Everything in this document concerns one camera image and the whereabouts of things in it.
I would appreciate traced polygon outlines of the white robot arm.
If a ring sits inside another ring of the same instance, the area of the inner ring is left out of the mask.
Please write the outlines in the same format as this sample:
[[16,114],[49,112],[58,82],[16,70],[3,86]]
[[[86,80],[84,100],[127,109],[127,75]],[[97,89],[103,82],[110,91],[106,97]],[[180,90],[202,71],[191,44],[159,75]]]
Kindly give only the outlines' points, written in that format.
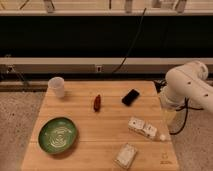
[[177,108],[189,98],[213,114],[213,87],[206,83],[207,77],[208,68],[200,61],[170,69],[165,76],[167,85],[159,93],[162,106]]

